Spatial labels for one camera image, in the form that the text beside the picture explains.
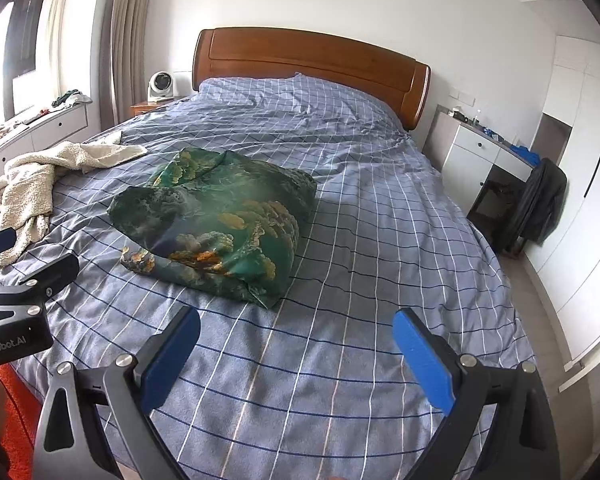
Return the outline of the green landscape print jacket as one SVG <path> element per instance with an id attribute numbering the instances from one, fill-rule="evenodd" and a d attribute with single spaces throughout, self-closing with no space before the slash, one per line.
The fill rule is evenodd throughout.
<path id="1" fill-rule="evenodd" d="M 108 216 L 120 262 L 156 280 L 269 309 L 290 284 L 317 184 L 306 172 L 232 151 L 183 148 Z"/>

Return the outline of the cream knitted sweater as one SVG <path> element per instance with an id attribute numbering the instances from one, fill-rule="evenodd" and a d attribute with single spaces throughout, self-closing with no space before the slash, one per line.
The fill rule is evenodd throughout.
<path id="1" fill-rule="evenodd" d="M 0 231 L 12 228 L 14 246 L 0 252 L 0 269 L 17 261 L 29 245 L 46 237 L 53 214 L 53 188 L 60 174 L 109 169 L 147 154 L 140 145 L 61 142 L 44 151 L 19 155 L 4 166 L 0 177 Z"/>

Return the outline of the orange knitted trousers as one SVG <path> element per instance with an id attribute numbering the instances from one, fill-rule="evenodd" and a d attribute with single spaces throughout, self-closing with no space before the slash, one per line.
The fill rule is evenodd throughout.
<path id="1" fill-rule="evenodd" d="M 10 365 L 0 366 L 0 381 L 6 391 L 7 414 L 1 445 L 10 461 L 9 475 L 16 480 L 31 480 L 42 404 Z"/>

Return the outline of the white window-side dresser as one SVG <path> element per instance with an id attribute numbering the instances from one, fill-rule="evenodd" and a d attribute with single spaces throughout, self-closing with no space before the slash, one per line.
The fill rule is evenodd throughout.
<path id="1" fill-rule="evenodd" d="M 6 162 L 18 155 L 42 151 L 62 142 L 83 142 L 98 133 L 91 104 L 76 104 L 18 127 L 0 140 L 0 177 Z"/>

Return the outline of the blue plaid bed duvet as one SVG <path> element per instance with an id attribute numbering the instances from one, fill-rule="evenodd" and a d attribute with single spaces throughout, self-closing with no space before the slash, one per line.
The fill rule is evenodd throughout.
<path id="1" fill-rule="evenodd" d="M 50 232 L 0 270 L 10 285 L 67 252 L 79 258 L 76 281 L 48 304 L 53 347 L 15 365 L 37 396 L 57 364 L 109 364 L 194 307 L 198 344 L 151 416 L 190 478 L 399 479 L 442 416 L 396 348 L 397 310 L 486 365 L 533 358 L 498 258 L 383 102 L 302 75 L 215 78 L 119 130 L 145 155 L 63 177 Z M 122 266 L 111 200 L 191 146 L 314 177 L 316 202 L 276 308 Z"/>

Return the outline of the white wardrobe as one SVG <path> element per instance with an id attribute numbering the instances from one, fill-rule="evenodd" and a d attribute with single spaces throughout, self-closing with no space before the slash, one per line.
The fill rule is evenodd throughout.
<path id="1" fill-rule="evenodd" d="M 558 225 L 526 256 L 548 301 L 566 370 L 600 364 L 600 25 L 582 0 L 521 0 L 556 32 L 543 112 L 570 125 Z"/>

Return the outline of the small wooden nightstand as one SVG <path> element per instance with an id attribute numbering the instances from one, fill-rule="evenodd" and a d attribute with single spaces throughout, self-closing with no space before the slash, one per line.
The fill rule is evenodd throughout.
<path id="1" fill-rule="evenodd" d="M 156 110 L 157 108 L 167 106 L 176 101 L 178 101 L 178 98 L 171 98 L 171 99 L 161 100 L 161 101 L 157 101 L 157 102 L 146 101 L 146 102 L 137 103 L 130 107 L 130 114 L 132 117 L 135 117 L 135 116 L 138 116 L 141 114 L 150 113 L 153 110 Z"/>

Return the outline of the dark jacket on chair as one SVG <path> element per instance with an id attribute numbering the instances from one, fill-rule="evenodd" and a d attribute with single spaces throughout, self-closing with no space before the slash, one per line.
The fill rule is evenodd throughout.
<path id="1" fill-rule="evenodd" d="M 513 212 L 494 232 L 494 252 L 510 252 L 522 238 L 542 245 L 556 229 L 567 193 L 565 173 L 549 158 L 532 171 Z"/>

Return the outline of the white round fan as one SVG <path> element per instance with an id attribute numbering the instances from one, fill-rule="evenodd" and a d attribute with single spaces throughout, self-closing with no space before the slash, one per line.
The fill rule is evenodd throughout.
<path id="1" fill-rule="evenodd" d="M 148 81 L 147 102 L 159 103 L 174 98 L 174 79 L 169 72 L 154 73 Z"/>

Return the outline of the beige curtain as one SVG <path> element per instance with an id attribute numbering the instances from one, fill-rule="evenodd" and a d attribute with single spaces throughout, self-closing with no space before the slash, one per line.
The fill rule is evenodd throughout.
<path id="1" fill-rule="evenodd" d="M 146 96 L 144 45 L 149 0 L 105 0 L 98 61 L 100 124 L 108 129 L 131 117 Z"/>

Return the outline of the white desk with drawers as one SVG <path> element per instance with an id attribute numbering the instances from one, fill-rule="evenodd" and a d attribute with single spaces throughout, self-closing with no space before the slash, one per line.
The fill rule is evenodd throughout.
<path id="1" fill-rule="evenodd" d="M 524 183 L 532 166 L 504 141 L 494 140 L 438 105 L 422 152 L 440 171 L 443 187 L 468 216 L 486 182 Z"/>

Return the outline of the brown wooden headboard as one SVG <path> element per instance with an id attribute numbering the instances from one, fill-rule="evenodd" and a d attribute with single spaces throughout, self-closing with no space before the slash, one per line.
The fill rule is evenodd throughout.
<path id="1" fill-rule="evenodd" d="M 425 109 L 431 68 L 366 42 L 275 27 L 218 27 L 199 33 L 192 87 L 213 77 L 306 76 L 344 84 L 385 102 L 413 131 Z"/>

